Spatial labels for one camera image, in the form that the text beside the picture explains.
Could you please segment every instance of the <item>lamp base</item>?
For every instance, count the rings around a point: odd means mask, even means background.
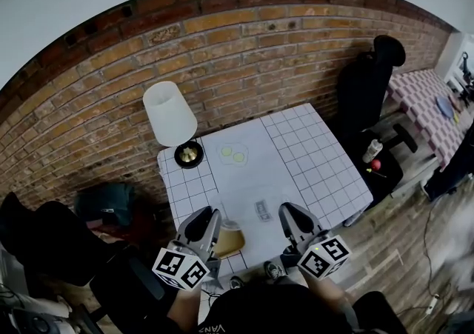
[[[187,141],[175,151],[175,161],[181,168],[197,167],[204,157],[204,150],[197,141]]]

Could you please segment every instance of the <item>pink checkered tablecloth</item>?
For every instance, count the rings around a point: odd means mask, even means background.
[[[434,70],[394,75],[388,93],[416,124],[444,169],[473,122],[470,114],[464,110],[456,124],[441,113],[436,97],[448,97],[452,92]]]

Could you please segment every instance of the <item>white lampshade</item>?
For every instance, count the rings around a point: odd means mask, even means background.
[[[160,144],[179,146],[196,133],[198,120],[174,82],[153,85],[145,92],[143,104]]]

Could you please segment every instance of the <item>office chair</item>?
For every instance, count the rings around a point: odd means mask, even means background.
[[[147,333],[166,316],[176,291],[161,285],[139,251],[125,241],[106,244],[65,205],[50,201],[28,210],[9,193],[0,206],[0,242],[25,268],[77,286],[90,283],[101,307],[80,319],[94,334],[108,315],[124,333]]]
[[[365,171],[370,166],[362,161],[362,156],[373,139],[380,140],[367,129],[380,119],[393,67],[403,65],[405,58],[403,45],[397,39],[377,36],[374,51],[359,54],[357,60],[344,67],[338,76],[338,115],[333,132],[372,193],[373,202],[368,209],[391,193],[403,178],[400,164],[390,149],[402,142],[413,153],[418,149],[412,136],[400,124],[395,124],[393,129],[397,135],[383,143],[383,150],[376,156],[381,162],[378,172],[386,177]]]

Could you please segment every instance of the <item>blue plate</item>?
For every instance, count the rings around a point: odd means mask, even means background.
[[[448,98],[444,96],[438,96],[436,97],[436,104],[438,105],[439,110],[443,113],[444,116],[449,119],[454,118],[454,109],[451,105],[451,101]]]

